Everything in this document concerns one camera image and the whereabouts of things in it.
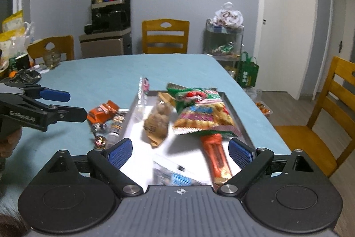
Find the doorway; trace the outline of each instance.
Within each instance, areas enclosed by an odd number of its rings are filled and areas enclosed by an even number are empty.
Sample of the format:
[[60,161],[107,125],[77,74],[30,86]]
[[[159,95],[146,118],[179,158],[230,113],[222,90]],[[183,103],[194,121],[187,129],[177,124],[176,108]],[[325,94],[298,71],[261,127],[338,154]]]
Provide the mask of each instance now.
[[298,99],[313,46],[318,0],[265,0],[256,87]]
[[[313,97],[322,91],[333,57],[350,60],[354,44],[355,0],[331,0],[330,11],[327,45]],[[344,80],[339,76],[334,80],[343,85]]]

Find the metal screw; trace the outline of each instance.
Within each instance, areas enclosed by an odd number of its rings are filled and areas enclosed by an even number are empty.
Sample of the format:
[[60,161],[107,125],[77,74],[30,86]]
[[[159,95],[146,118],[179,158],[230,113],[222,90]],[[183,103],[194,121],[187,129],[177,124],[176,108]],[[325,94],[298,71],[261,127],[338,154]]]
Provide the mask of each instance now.
[[126,185],[123,187],[123,192],[129,195],[137,194],[139,192],[139,187],[137,185]]
[[221,187],[221,191],[226,194],[234,194],[238,191],[238,187],[231,184],[226,184]]

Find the light blue tabletop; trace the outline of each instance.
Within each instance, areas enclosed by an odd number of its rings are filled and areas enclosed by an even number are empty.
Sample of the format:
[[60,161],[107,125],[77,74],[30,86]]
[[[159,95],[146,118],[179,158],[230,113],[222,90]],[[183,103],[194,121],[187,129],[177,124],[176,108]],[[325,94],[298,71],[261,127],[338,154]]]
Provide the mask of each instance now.
[[[68,103],[43,102],[83,107],[89,111],[110,99],[121,108],[129,108],[137,94],[140,76],[149,79],[151,90],[165,90],[168,82],[185,87],[217,87],[227,94],[255,148],[266,147],[275,154],[290,154],[247,94],[207,55],[130,55],[62,62],[44,74],[40,84],[68,91],[71,99]],[[87,122],[58,122],[50,125],[45,133],[24,128],[0,181],[4,193],[1,202],[16,207],[21,191],[56,151],[67,149],[72,155],[84,155],[93,148]]]

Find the black circular cover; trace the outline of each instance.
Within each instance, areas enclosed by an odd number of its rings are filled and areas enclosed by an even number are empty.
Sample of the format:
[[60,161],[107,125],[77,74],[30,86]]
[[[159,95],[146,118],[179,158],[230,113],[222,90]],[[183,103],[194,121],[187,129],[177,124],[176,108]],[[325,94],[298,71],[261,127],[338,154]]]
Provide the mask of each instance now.
[[244,205],[271,229],[311,234],[335,226],[341,213],[341,197],[329,184],[293,185],[278,177],[266,178],[251,186]]
[[88,184],[29,185],[18,200],[21,216],[34,229],[68,234],[96,225],[112,211],[110,187],[90,178]]

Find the chair seat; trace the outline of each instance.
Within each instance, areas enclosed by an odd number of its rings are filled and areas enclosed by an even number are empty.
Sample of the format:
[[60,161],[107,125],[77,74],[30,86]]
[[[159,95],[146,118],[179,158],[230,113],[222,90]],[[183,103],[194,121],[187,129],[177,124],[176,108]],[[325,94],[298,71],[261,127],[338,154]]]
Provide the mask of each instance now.
[[276,126],[283,141],[290,148],[302,149],[326,176],[330,176],[337,168],[337,162],[326,144],[306,126]]

